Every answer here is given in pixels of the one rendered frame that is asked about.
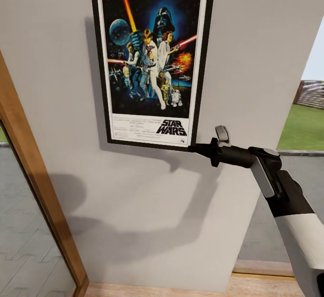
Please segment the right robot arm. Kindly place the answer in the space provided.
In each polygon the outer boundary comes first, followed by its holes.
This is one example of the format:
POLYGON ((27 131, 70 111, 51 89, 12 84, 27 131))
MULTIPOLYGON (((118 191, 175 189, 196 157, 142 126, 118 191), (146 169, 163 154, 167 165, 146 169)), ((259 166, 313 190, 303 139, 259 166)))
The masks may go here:
POLYGON ((288 171, 280 170, 278 152, 268 148, 231 145, 226 126, 216 126, 218 138, 210 144, 196 144, 188 148, 220 162, 251 168, 267 200, 289 256, 292 270, 306 297, 324 297, 324 226, 302 194, 301 186, 288 171))

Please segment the poster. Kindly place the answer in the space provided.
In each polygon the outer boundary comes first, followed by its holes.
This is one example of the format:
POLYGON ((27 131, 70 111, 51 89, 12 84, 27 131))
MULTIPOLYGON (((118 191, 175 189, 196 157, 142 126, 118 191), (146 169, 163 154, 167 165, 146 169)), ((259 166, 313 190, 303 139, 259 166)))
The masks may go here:
POLYGON ((191 152, 213 0, 92 0, 107 142, 191 152))

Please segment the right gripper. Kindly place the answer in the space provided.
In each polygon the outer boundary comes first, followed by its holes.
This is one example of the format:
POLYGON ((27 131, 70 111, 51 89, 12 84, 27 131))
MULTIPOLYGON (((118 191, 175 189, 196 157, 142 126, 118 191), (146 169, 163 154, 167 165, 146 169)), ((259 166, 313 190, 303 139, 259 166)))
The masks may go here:
POLYGON ((218 167, 220 162, 237 165, 241 157, 241 149, 238 146, 219 147, 218 139, 213 137, 210 144, 196 144, 188 148, 198 154, 211 159, 211 165, 218 167))

